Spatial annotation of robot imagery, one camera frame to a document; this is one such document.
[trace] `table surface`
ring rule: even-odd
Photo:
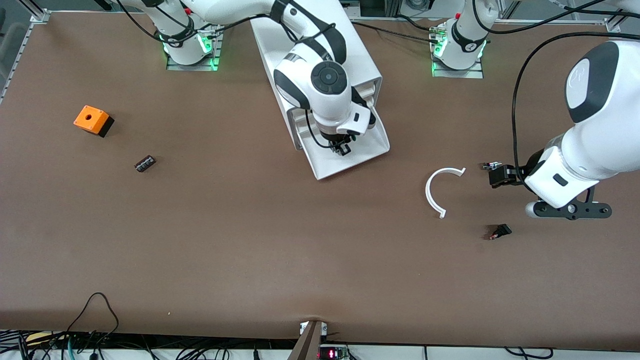
[[[122,332],[294,338],[318,318],[331,340],[640,350],[640,173],[598,186],[610,219],[571,222],[526,217],[535,196],[492,190],[478,167],[512,162],[525,57],[576,29],[493,37],[469,80],[432,78],[424,43],[358,27],[391,151],[317,181],[249,24],[225,35],[219,71],[171,72],[125,15],[54,13],[0,106],[0,327],[65,329],[103,291]],[[532,61],[522,161],[571,126],[564,80],[600,41]],[[115,119],[106,138],[73,126],[85,104]],[[440,220],[424,185],[442,167],[467,171],[434,180]],[[484,240],[501,223],[514,233]],[[95,301],[74,328],[112,326]]]

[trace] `white c-shaped part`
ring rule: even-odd
[[[427,201],[429,201],[429,205],[435,209],[435,211],[440,213],[440,218],[444,218],[444,215],[447,213],[447,210],[441,208],[438,204],[436,204],[435,200],[433,200],[433,196],[431,196],[431,180],[438,174],[442,174],[443,172],[447,172],[449,174],[454,174],[457,176],[462,176],[465,173],[467,168],[462,168],[462,170],[458,170],[457,168],[445,167],[441,168],[434,172],[431,176],[429,176],[429,180],[427,180],[427,186],[424,188],[424,192],[427,195]]]

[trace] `small black plug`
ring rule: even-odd
[[[491,234],[491,236],[489,236],[489,240],[495,240],[501,236],[504,235],[509,235],[511,234],[513,231],[511,230],[511,228],[507,225],[507,224],[500,224],[498,225],[498,228],[493,232],[493,234]]]

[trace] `gray floor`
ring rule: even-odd
[[[93,0],[36,0],[42,8],[49,10],[102,10]],[[575,3],[580,5],[584,4],[587,0],[575,0]],[[21,22],[27,24],[30,18],[29,13],[22,8],[17,0],[2,0],[0,7],[6,9],[6,20],[1,26],[0,33],[5,33],[7,29],[14,22]],[[615,10],[611,6],[596,5],[594,10]],[[546,19],[557,13],[560,9],[551,4],[547,0],[532,0],[523,1],[518,10],[515,12],[514,19]],[[603,15],[584,15],[580,14],[580,19],[602,19]],[[640,34],[640,20],[629,19],[621,27],[623,32]],[[0,38],[0,42],[10,42],[8,51],[6,54],[0,54],[0,64],[5,68],[10,68],[13,63],[16,54],[18,53],[20,43],[22,42],[21,36],[14,36],[12,38],[4,37]],[[5,78],[0,76],[0,87],[4,86]]]

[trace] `orange cube with black side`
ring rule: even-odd
[[[113,125],[113,118],[106,112],[87,105],[80,111],[74,125],[88,133],[104,138]]]

